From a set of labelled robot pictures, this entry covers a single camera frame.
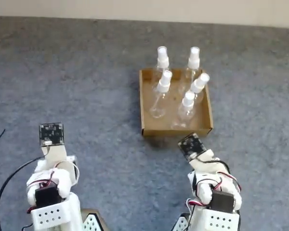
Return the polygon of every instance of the circuit board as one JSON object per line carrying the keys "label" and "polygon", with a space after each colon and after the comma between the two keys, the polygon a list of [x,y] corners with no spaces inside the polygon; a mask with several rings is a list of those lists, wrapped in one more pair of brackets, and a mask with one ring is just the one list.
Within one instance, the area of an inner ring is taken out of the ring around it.
{"label": "circuit board", "polygon": [[178,146],[188,161],[190,161],[190,155],[198,156],[207,150],[196,133],[191,133],[180,140]]}
{"label": "circuit board", "polygon": [[62,123],[49,123],[39,125],[39,143],[41,147],[64,144],[64,131]]}

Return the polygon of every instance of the cardboard tray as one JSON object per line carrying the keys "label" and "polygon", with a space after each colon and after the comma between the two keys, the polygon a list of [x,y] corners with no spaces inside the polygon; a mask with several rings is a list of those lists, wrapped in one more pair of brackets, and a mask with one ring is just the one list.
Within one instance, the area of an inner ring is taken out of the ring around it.
{"label": "cardboard tray", "polygon": [[140,109],[141,109],[141,127],[143,136],[177,136],[188,135],[196,132],[198,136],[205,137],[213,129],[213,118],[211,103],[209,97],[209,87],[205,86],[204,97],[201,103],[195,105],[196,114],[191,121],[190,129],[173,130],[170,128],[172,115],[177,113],[177,108],[182,98],[177,95],[177,86],[181,76],[180,69],[172,69],[171,88],[169,92],[169,107],[167,115],[160,119],[153,118],[148,113],[150,99],[152,97],[151,77],[152,69],[143,69],[139,71],[140,85]]}

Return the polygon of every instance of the clear plastic bottle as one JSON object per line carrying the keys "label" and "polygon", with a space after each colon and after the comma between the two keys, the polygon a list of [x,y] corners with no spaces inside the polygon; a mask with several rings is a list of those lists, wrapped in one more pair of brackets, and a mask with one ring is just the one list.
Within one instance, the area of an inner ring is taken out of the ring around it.
{"label": "clear plastic bottle", "polygon": [[163,71],[169,70],[169,58],[166,47],[158,47],[158,63],[153,70],[151,79],[152,88],[155,88],[162,77]]}
{"label": "clear plastic bottle", "polygon": [[189,91],[195,94],[195,103],[201,103],[203,100],[203,89],[207,82],[210,80],[210,76],[207,73],[202,73],[195,81],[191,84]]}
{"label": "clear plastic bottle", "polygon": [[162,77],[160,78],[157,86],[153,89],[153,103],[149,109],[149,112],[154,118],[160,118],[166,114],[171,77],[171,71],[163,71]]}
{"label": "clear plastic bottle", "polygon": [[195,94],[190,91],[186,92],[171,124],[171,129],[188,129],[191,119],[195,115],[194,102]]}
{"label": "clear plastic bottle", "polygon": [[195,74],[200,65],[199,52],[200,49],[198,47],[191,48],[187,67],[182,71],[178,85],[178,93],[181,97],[189,90],[191,84],[195,80]]}

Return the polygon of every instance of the white bottle cap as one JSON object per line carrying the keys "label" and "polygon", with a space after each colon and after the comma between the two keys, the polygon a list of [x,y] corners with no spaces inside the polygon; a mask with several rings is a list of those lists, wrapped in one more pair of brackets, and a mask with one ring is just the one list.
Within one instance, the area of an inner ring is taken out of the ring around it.
{"label": "white bottle cap", "polygon": [[202,73],[192,84],[190,90],[198,94],[204,89],[204,86],[210,80],[210,76],[207,73]]}
{"label": "white bottle cap", "polygon": [[158,67],[163,68],[163,69],[169,67],[169,58],[167,55],[166,47],[158,48]]}
{"label": "white bottle cap", "polygon": [[166,93],[169,90],[170,82],[171,82],[172,72],[165,70],[163,71],[162,77],[160,78],[157,91],[161,93]]}
{"label": "white bottle cap", "polygon": [[195,101],[195,94],[192,93],[191,91],[187,91],[185,93],[184,98],[182,99],[182,104],[184,107],[192,108],[194,106],[194,101]]}
{"label": "white bottle cap", "polygon": [[200,58],[199,58],[200,49],[199,47],[192,47],[191,53],[188,59],[188,68],[190,69],[199,69]]}

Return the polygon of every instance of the wall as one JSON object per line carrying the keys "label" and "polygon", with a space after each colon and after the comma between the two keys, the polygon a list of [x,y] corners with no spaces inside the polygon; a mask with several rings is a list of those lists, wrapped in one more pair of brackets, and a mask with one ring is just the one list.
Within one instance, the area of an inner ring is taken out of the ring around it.
{"label": "wall", "polygon": [[289,27],[289,0],[0,0],[0,15]]}

